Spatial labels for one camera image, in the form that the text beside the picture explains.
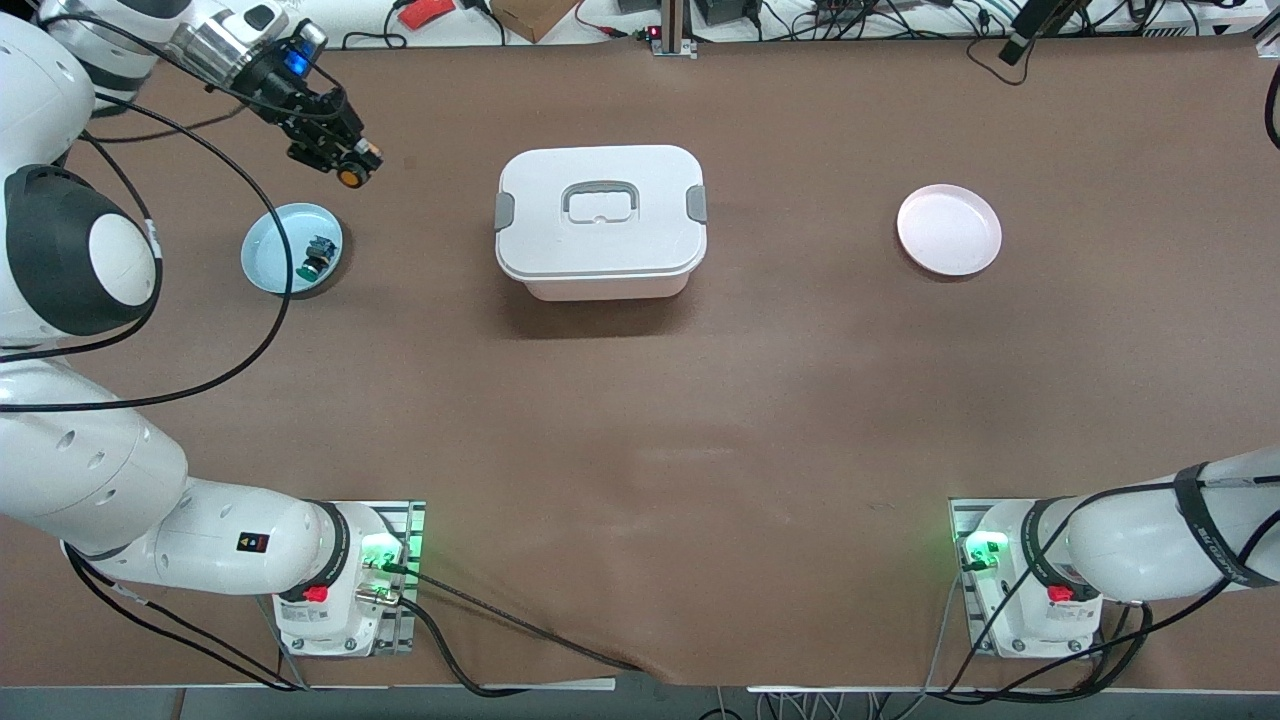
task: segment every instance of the light blue plate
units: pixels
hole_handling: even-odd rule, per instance
[[[244,245],[241,246],[241,268],[248,282],[276,295],[284,292],[285,273],[293,275],[293,292],[306,292],[323,284],[342,260],[342,225],[333,213],[319,205],[310,202],[293,202],[282,205],[275,211],[280,215],[284,232],[289,236],[289,250],[293,252],[293,266],[284,266],[284,245],[280,242],[280,233],[275,229],[271,214],[268,213],[253,223],[244,236]],[[333,260],[325,272],[314,281],[307,281],[297,274],[302,261],[307,258],[307,246],[316,236],[333,241]]]

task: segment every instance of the cardboard box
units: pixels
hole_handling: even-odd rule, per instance
[[[490,0],[493,17],[511,32],[530,42],[547,37],[577,0]]]

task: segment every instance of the brown table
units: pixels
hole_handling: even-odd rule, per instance
[[[1085,493],[1276,439],[1280,155],[1262,131],[1271,65],[1243,38],[1044,42],[1020,88],[957,42],[326,65],[387,154],[365,190],[285,160],[247,114],[207,136],[276,202],[344,220],[344,277],[298,301],[243,377],[147,415],[202,478],[426,498],[430,570],[662,680],[918,684],[954,571],[948,497]],[[143,101],[184,120],[230,105],[168,69]],[[682,295],[548,305],[502,275],[490,219],[509,158],[639,142],[684,145],[705,170],[710,249]],[[129,397],[230,366],[275,301],[241,275],[262,208],[225,168],[182,138],[118,156],[169,274],[151,327],[76,365]],[[70,165],[124,201],[87,149]],[[1001,215],[1005,249],[969,282],[928,279],[896,249],[899,202],[933,182]],[[236,679],[97,605],[52,539],[4,520],[0,546],[4,684]],[[248,598],[151,594],[274,655]],[[1280,691],[1274,605],[1213,602],[1125,683]],[[481,680],[605,671],[438,615]],[[965,647],[959,616],[940,676]],[[305,669],[448,680],[425,639],[407,659]],[[979,661],[970,679],[1025,670]]]

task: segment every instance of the white round cap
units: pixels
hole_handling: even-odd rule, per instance
[[[142,305],[156,282],[155,258],[138,225],[106,214],[88,229],[88,259],[102,290],[125,305]]]
[[[902,249],[927,270],[972,275],[1000,254],[1000,219],[975,192],[954,184],[922,187],[897,210]]]

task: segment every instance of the small round plate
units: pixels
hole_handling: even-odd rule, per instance
[[[970,190],[931,184],[902,201],[897,237],[922,268],[941,275],[972,275],[1000,254],[1000,218]]]
[[[280,242],[280,233],[275,229],[271,214],[268,213],[253,223],[244,236],[244,245],[241,246],[241,268],[244,270],[244,277],[259,288],[276,295],[284,292],[285,274],[293,277],[294,293],[314,290],[333,275],[338,261],[342,260],[342,225],[333,213],[311,202],[282,205],[275,211],[280,215],[284,231],[289,233],[293,266],[284,266],[284,243]],[[307,259],[307,246],[316,237],[333,241],[335,250],[329,266],[315,279],[308,281],[300,275],[297,269]]]

